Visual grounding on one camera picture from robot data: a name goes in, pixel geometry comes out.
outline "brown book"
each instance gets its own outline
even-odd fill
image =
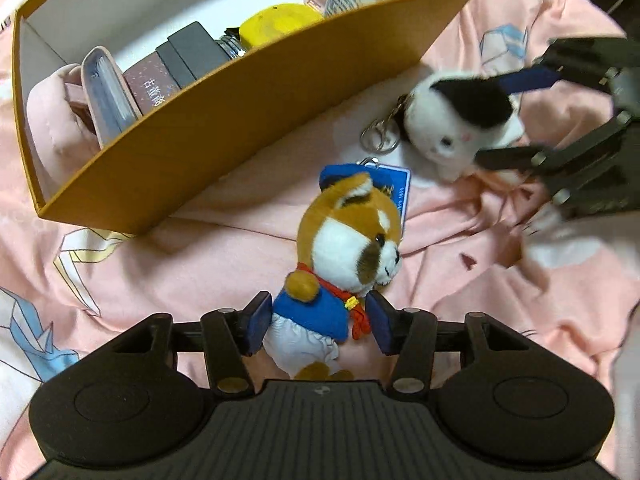
[[[143,115],[180,91],[156,52],[125,70],[124,79]]]

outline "white plush toy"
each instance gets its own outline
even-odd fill
[[[404,130],[412,145],[453,182],[474,172],[478,150],[504,148],[524,134],[498,83],[469,72],[436,72],[408,95]]]

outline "metal key ring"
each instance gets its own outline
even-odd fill
[[[368,156],[366,158],[363,158],[362,160],[358,161],[358,164],[360,166],[366,166],[367,164],[375,164],[376,169],[380,167],[380,161],[375,156]]]
[[[389,146],[388,148],[384,148],[384,145],[387,140],[387,136],[386,136],[387,125],[388,125],[388,119],[383,121],[373,121],[369,126],[367,126],[362,131],[362,133],[360,134],[360,145],[364,148],[364,150],[366,150],[369,153],[375,153],[377,155],[387,155],[388,153],[391,153],[393,150],[395,150],[398,147],[398,144],[400,144],[399,136],[391,144],[391,146]],[[375,147],[371,146],[370,144],[367,144],[365,140],[365,137],[367,136],[367,134],[372,133],[374,130],[377,131],[378,134],[380,135],[380,142]]]

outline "yellow object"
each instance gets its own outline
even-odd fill
[[[344,307],[347,310],[351,310],[352,308],[356,308],[360,304],[360,300],[355,296],[351,296],[347,301],[344,302]]]
[[[322,14],[303,4],[267,7],[240,25],[240,41],[249,50],[321,20]]]

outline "screw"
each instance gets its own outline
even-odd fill
[[[249,388],[249,383],[241,377],[227,377],[220,379],[216,386],[225,394],[240,394]]]
[[[537,152],[534,156],[531,157],[531,163],[534,166],[539,166],[546,160],[546,155],[543,152]]]
[[[424,390],[424,383],[415,377],[402,377],[394,381],[394,390],[401,394],[417,394]]]
[[[563,203],[565,203],[570,198],[571,198],[571,193],[569,192],[569,190],[566,189],[566,188],[562,188],[560,191],[558,191],[554,195],[553,201],[554,201],[554,203],[556,205],[562,205]]]
[[[631,122],[631,114],[625,110],[622,110],[617,116],[616,116],[616,120],[620,123],[620,124],[629,124]]]

